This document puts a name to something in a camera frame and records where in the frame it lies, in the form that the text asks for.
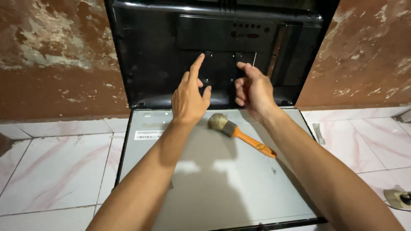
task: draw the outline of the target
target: barcode sticker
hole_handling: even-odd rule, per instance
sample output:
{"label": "barcode sticker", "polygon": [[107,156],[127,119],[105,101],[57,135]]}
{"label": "barcode sticker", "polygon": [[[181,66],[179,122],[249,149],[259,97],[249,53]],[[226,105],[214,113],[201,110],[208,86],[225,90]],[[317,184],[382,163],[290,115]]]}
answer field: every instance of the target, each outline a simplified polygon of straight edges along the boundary
{"label": "barcode sticker", "polygon": [[136,131],[134,140],[158,140],[164,130],[157,131]]}

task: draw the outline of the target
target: orange brush handle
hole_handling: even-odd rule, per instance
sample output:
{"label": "orange brush handle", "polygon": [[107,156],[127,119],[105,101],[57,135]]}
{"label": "orange brush handle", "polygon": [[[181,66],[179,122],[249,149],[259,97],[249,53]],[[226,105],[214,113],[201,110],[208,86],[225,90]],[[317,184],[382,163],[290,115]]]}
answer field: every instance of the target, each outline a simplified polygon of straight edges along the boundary
{"label": "orange brush handle", "polygon": [[265,146],[264,144],[256,141],[255,139],[249,137],[248,135],[244,134],[242,131],[240,131],[238,126],[236,127],[236,129],[234,129],[233,135],[231,137],[232,138],[233,137],[238,137],[238,138],[244,140],[247,144],[253,146],[255,149],[262,152],[264,155],[266,155],[268,157],[271,157],[271,158],[276,158],[277,157],[277,153],[275,153],[275,151],[273,149],[271,149],[268,146]]}

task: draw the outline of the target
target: forearm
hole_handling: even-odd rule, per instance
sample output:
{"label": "forearm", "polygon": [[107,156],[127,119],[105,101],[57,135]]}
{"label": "forearm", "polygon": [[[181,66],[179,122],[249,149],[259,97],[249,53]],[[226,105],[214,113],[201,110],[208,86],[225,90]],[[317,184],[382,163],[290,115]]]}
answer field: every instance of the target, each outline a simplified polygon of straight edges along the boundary
{"label": "forearm", "polygon": [[310,198],[334,228],[403,230],[377,194],[284,111],[276,108],[263,124]]}
{"label": "forearm", "polygon": [[104,202],[88,230],[149,230],[161,208],[192,125],[172,121]]}

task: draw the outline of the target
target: black plastic back cover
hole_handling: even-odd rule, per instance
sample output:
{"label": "black plastic back cover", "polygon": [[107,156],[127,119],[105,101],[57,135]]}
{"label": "black plastic back cover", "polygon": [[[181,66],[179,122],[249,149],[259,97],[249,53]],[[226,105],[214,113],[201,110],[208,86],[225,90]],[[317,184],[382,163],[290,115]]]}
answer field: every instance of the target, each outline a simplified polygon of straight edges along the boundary
{"label": "black plastic back cover", "polygon": [[243,73],[236,62],[253,63],[254,57],[257,68],[272,73],[277,104],[293,105],[316,55],[322,24],[321,16],[310,11],[222,8],[217,2],[114,1],[111,7],[111,28],[131,109],[170,109],[171,95],[200,53],[206,57],[199,78],[205,87],[212,86],[209,109],[238,108],[233,84]]}

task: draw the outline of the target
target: hand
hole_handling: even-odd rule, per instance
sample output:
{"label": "hand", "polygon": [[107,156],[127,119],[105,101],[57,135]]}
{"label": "hand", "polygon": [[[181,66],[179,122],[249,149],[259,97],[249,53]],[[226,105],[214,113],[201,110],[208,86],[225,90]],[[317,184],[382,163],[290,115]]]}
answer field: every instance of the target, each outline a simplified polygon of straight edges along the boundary
{"label": "hand", "polygon": [[272,85],[267,76],[249,63],[238,62],[237,67],[245,77],[236,80],[236,103],[245,106],[250,115],[259,122],[270,116],[278,106],[272,96]]}
{"label": "hand", "polygon": [[200,95],[199,88],[203,83],[199,79],[199,69],[204,60],[204,54],[200,54],[191,65],[190,71],[185,72],[180,85],[171,97],[173,120],[188,125],[195,125],[202,119],[210,105],[211,86],[208,86]]}

